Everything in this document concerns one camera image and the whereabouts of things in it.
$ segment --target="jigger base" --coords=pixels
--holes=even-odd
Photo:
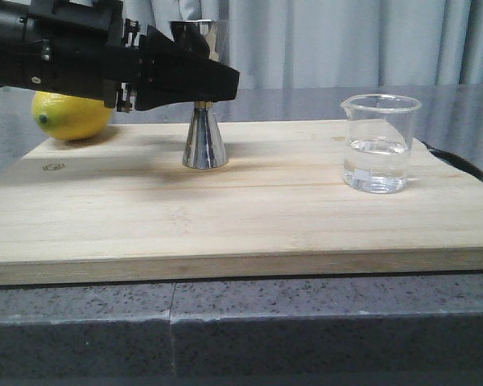
[[[224,166],[228,161],[212,103],[196,102],[184,149],[183,165],[192,169],[212,169]]]

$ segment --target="cutting board edge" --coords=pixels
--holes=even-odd
[[[307,264],[302,261],[304,258],[308,259]],[[154,260],[149,257],[135,257],[98,261],[2,263],[0,286],[349,273],[483,271],[483,247],[387,251],[379,256],[373,255],[372,261],[368,259],[367,251],[341,251],[329,253],[327,256],[325,253],[295,252],[287,255],[262,253],[249,257],[195,256],[189,257],[186,261],[178,258]]]

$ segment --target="bamboo cutting board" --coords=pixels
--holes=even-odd
[[[416,142],[406,190],[344,185],[343,121],[221,124],[230,157],[181,166],[188,125],[49,139],[0,175],[0,285],[483,269],[483,184]]]

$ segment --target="logo on cutting board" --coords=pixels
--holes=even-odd
[[[45,171],[56,171],[61,170],[64,168],[63,163],[49,163],[48,165],[43,166],[43,170]]]

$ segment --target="white curtain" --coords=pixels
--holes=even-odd
[[[483,83],[483,0],[145,2],[125,0],[150,3],[166,34],[170,19],[227,18],[241,88]]]

